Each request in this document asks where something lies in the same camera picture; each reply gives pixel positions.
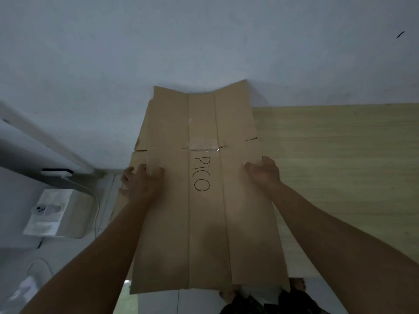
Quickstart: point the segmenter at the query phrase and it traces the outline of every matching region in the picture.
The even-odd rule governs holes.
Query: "person's left arm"
[[[164,169],[153,175],[145,164],[124,170],[123,190],[129,203],[105,231],[61,269],[21,311],[21,314],[112,313],[137,248],[150,206],[163,186]]]

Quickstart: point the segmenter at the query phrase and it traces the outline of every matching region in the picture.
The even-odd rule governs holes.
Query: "flattened cardboard box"
[[[260,160],[247,81],[206,94],[154,88],[131,165],[164,167],[165,188],[144,222],[131,294],[289,288],[272,203],[243,168]]]

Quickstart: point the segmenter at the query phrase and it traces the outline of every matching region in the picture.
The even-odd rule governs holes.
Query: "hand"
[[[127,189],[119,191],[127,196],[129,201],[146,200],[152,203],[163,189],[164,168],[158,167],[151,175],[147,174],[145,164],[140,164],[135,174],[133,170],[132,166],[124,170],[121,181]]]
[[[275,161],[269,157],[262,157],[262,165],[250,162],[244,164],[244,168],[249,173],[252,181],[259,186],[267,195],[280,181],[280,170]]]

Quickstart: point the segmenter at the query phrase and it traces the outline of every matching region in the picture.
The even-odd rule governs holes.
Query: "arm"
[[[145,215],[163,186],[162,168],[149,176],[145,164],[124,170],[129,203],[106,230],[58,272],[22,314],[112,313],[137,248]]]
[[[419,313],[419,264],[282,184],[272,159],[245,168],[350,314]]]

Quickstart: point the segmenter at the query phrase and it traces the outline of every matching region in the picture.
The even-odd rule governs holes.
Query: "light wood panel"
[[[419,262],[419,104],[253,108],[253,115],[285,184]],[[290,277],[319,276],[278,213],[277,223]]]

